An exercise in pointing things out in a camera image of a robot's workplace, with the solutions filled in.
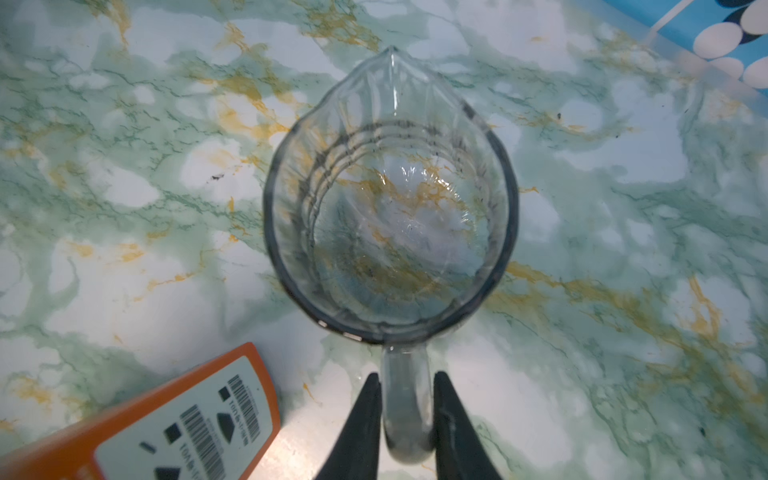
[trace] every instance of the black triangle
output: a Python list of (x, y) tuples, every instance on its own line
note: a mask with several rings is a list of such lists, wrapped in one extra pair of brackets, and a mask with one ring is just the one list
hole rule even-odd
[(179, 467), (157, 467), (154, 470), (154, 477), (157, 480), (179, 480), (181, 468)]
[(217, 413), (216, 419), (219, 422), (221, 434), (224, 435), (227, 443), (232, 442), (232, 434), (235, 432), (235, 422), (232, 421), (232, 415), (229, 413)]

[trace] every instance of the barcode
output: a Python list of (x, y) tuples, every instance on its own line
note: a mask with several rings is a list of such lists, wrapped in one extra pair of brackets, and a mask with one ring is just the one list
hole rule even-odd
[(214, 437), (211, 436), (208, 425), (206, 425), (197, 405), (193, 405), (191, 409), (182, 413), (181, 421), (192, 439), (197, 456), (203, 463), (208, 480), (223, 480), (226, 476), (224, 463), (221, 461), (221, 455), (219, 455), (214, 443)]
[(261, 430), (259, 429), (259, 411), (253, 404), (253, 400), (250, 398), (248, 390), (246, 390), (245, 385), (243, 385), (243, 381), (240, 380), (239, 375), (235, 375), (227, 383), (230, 384), (230, 388), (235, 394), (237, 405), (240, 406), (240, 410), (243, 412), (251, 441), (256, 440), (256, 438), (259, 436), (259, 433), (261, 433)]

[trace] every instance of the marble countertop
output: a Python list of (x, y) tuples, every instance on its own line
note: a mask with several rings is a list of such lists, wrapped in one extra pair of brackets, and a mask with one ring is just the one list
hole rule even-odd
[[(273, 149), (359, 61), (426, 60), (521, 185), (499, 288), (430, 345), (502, 478), (768, 478), (768, 124), (568, 0), (0, 4), (0, 453), (244, 342), (311, 478), (380, 351), (263, 242)], [(382, 479), (434, 478), (434, 460)]]

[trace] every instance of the glass measuring cup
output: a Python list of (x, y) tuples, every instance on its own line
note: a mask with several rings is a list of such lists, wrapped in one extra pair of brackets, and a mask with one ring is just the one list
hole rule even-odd
[(425, 341), (490, 294), (517, 229), (501, 142), (397, 48), (358, 65), (278, 147), (264, 190), (270, 259), (320, 326), (384, 346), (382, 417), (399, 461), (432, 451)]

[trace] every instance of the glass rim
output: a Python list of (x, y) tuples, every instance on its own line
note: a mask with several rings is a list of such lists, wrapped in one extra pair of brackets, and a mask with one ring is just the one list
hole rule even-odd
[(464, 302), (460, 307), (456, 308), (452, 313), (447, 315), (446, 318), (436, 322), (434, 325), (429, 327), (423, 326), (421, 328), (416, 328), (415, 326), (418, 326), (419, 324), (417, 322), (409, 325), (414, 326), (415, 328), (398, 333), (381, 333), (345, 326), (341, 322), (337, 321), (333, 316), (323, 312), (320, 308), (315, 306), (315, 304), (309, 300), (304, 295), (304, 293), (302, 293), (301, 289), (298, 287), (296, 282), (293, 280), (293, 277), (288, 272), (288, 269), (286, 268), (286, 265), (280, 256), (280, 246), (277, 242), (273, 222), (275, 184), (277, 181), (277, 175), (280, 171), (280, 167), (283, 164), (283, 159), (285, 158), (285, 150), (290, 144), (290, 141), (302, 127), (303, 122), (307, 118), (311, 117), (312, 114), (314, 114), (316, 111), (318, 111), (329, 99), (331, 99), (347, 78), (352, 77), (357, 71), (364, 70), (368, 65), (377, 61), (380, 57), (389, 56), (397, 56), (401, 60), (404, 59), (409, 62), (414, 62), (418, 65), (420, 63), (413, 59), (410, 55), (403, 54), (397, 47), (389, 46), (378, 55), (360, 62), (360, 64), (354, 67), (354, 69), (344, 79), (333, 85), (330, 90), (328, 90), (325, 95), (323, 95), (323, 98), (317, 105), (315, 105), (310, 111), (308, 111), (298, 121), (296, 121), (285, 138), (280, 142), (280, 145), (272, 157), (270, 171), (266, 177), (266, 183), (264, 185), (262, 202), (266, 250), (269, 254), (270, 260), (272, 261), (275, 272), (277, 273), (277, 279), (283, 285), (283, 288), (291, 297), (291, 299), (296, 302), (296, 304), (298, 304), (301, 310), (303, 310), (310, 319), (312, 319), (322, 328), (331, 330), (335, 333), (339, 333), (348, 338), (373, 345), (424, 342), (427, 339), (437, 335), (438, 333), (458, 325), (462, 320), (466, 319), (472, 313), (474, 313), (480, 307), (480, 304), (483, 302), (483, 300), (485, 300), (485, 298), (491, 294), (493, 289), (501, 281), (509, 262), (509, 257), (511, 256), (512, 250), (515, 246), (515, 241), (517, 240), (519, 223), (518, 184), (515, 178), (515, 173), (512, 171), (511, 161), (509, 160), (509, 156), (507, 155), (507, 151), (504, 148), (503, 143), (498, 139), (496, 134), (493, 133), (488, 124), (485, 123), (485, 121), (475, 113), (475, 110), (469, 104), (467, 104), (463, 98), (459, 97), (453, 91), (450, 85), (447, 85), (445, 81), (436, 75), (430, 68), (425, 68), (419, 65), (419, 67), (422, 67), (421, 69), (431, 78), (431, 80), (433, 80), (435, 83), (439, 83), (444, 87), (446, 91), (453, 95), (453, 97), (459, 103), (462, 113), (472, 123), (480, 127), (481, 132), (485, 135), (485, 139), (488, 141), (494, 155), (496, 156), (496, 160), (501, 166), (502, 173), (504, 174), (505, 186), (507, 189), (508, 218), (504, 242), (502, 244), (501, 250), (499, 251), (496, 263), (488, 274), (488, 277), (485, 279), (478, 291), (472, 296), (472, 298)]

